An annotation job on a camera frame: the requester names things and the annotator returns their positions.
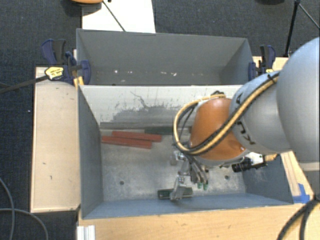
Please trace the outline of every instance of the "black floor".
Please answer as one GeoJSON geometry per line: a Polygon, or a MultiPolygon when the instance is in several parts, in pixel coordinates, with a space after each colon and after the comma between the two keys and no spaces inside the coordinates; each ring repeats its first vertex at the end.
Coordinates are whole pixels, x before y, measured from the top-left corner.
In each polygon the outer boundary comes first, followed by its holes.
{"type": "MultiPolygon", "coordinates": [[[[293,0],[152,0],[156,32],[249,40],[253,55],[260,45],[272,45],[278,56],[285,52],[294,7],[293,0]]],[[[319,24],[320,0],[301,0],[319,24]]],[[[45,64],[43,41],[66,39],[66,50],[76,47],[81,8],[68,0],[0,0],[0,82],[13,85],[34,77],[45,64]]],[[[319,36],[317,27],[299,9],[290,51],[319,36]]],[[[13,196],[15,207],[29,209],[33,134],[33,87],[0,94],[0,177],[13,196]]],[[[10,207],[0,187],[0,208],[10,207]]],[[[76,214],[40,214],[51,240],[75,238],[76,214]]],[[[9,239],[10,213],[0,214],[0,239],[9,239]]],[[[44,239],[32,218],[17,215],[16,240],[44,239]]]]}

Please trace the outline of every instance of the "bin floor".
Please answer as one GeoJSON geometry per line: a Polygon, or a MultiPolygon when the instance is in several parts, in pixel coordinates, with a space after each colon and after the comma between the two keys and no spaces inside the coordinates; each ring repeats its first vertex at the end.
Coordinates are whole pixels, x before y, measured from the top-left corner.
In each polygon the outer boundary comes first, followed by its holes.
{"type": "MultiPolygon", "coordinates": [[[[164,135],[161,142],[152,143],[151,149],[101,144],[104,201],[157,199],[157,191],[174,187],[182,161],[170,165],[175,150],[172,136],[164,135]]],[[[186,177],[194,196],[245,193],[241,173],[229,168],[214,167],[209,171],[207,190],[198,189],[186,177]]]]}

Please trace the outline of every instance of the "yellow cable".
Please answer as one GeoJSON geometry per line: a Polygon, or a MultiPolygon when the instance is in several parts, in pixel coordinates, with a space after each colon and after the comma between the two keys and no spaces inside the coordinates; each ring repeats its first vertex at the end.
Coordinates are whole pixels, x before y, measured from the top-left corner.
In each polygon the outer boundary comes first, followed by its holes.
{"type": "MultiPolygon", "coordinates": [[[[278,81],[278,76],[276,76],[275,78],[273,78],[273,80],[268,81],[266,84],[264,84],[263,86],[259,87],[257,90],[255,90],[248,98],[247,100],[240,105],[240,107],[238,108],[237,112],[233,115],[233,117],[230,119],[229,122],[227,122],[227,124],[224,126],[224,128],[219,132],[219,134],[217,134],[217,136],[215,136],[210,142],[208,142],[206,145],[204,145],[202,148],[196,150],[196,151],[192,151],[190,152],[189,148],[186,148],[185,146],[183,146],[180,143],[179,137],[178,137],[178,130],[177,130],[177,122],[178,122],[178,118],[181,115],[181,113],[188,108],[191,105],[194,105],[198,102],[200,102],[201,100],[209,100],[211,99],[210,97],[205,97],[204,99],[198,99],[195,101],[190,102],[189,104],[183,106],[183,108],[177,113],[177,115],[174,118],[174,122],[173,122],[173,136],[174,136],[174,140],[176,141],[177,146],[183,150],[188,152],[189,155],[197,155],[200,153],[203,153],[205,151],[207,151],[210,147],[212,147],[214,144],[216,144],[220,138],[232,127],[232,125],[238,120],[238,118],[241,116],[241,114],[244,112],[244,110],[250,105],[250,103],[252,103],[254,101],[254,99],[256,99],[261,93],[263,93],[266,89],[268,89],[269,87],[271,87],[272,85],[274,85],[277,81],[278,81]]],[[[221,98],[224,95],[220,95],[218,94],[219,97],[217,97],[217,95],[213,95],[215,97],[213,98],[221,98]]]]}

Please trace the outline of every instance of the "blue clamp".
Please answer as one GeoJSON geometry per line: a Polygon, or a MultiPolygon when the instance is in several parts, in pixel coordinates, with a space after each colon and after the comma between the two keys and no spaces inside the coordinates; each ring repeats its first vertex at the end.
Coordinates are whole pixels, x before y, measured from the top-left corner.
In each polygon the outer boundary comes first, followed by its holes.
{"type": "Polygon", "coordinates": [[[300,195],[293,196],[293,202],[295,204],[302,203],[306,204],[310,201],[310,195],[306,194],[304,185],[298,183],[299,189],[300,189],[300,195]]]}
{"type": "Polygon", "coordinates": [[[248,67],[248,79],[249,81],[261,76],[267,72],[268,69],[272,69],[276,60],[276,51],[271,45],[261,45],[261,59],[259,60],[259,66],[257,67],[255,62],[250,62],[248,67]]]}
{"type": "Polygon", "coordinates": [[[66,40],[48,39],[41,45],[42,56],[48,61],[50,66],[60,66],[63,68],[63,77],[58,81],[74,84],[76,76],[73,71],[76,71],[77,76],[83,77],[83,82],[88,85],[91,78],[91,67],[88,60],[82,60],[77,65],[77,60],[70,51],[64,52],[66,40]]]}

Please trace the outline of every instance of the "red block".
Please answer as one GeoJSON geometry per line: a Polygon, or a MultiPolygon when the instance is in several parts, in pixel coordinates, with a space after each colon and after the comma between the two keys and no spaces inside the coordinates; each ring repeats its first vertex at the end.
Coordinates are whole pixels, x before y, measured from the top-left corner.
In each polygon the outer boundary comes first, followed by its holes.
{"type": "Polygon", "coordinates": [[[102,136],[101,142],[104,144],[127,146],[141,149],[151,149],[152,142],[149,140],[121,138],[114,136],[102,136]]]}
{"type": "Polygon", "coordinates": [[[132,132],[132,131],[114,130],[112,131],[111,135],[114,137],[145,140],[145,141],[151,141],[151,142],[161,142],[162,140],[162,136],[159,134],[148,134],[148,133],[140,133],[140,132],[132,132]]]}

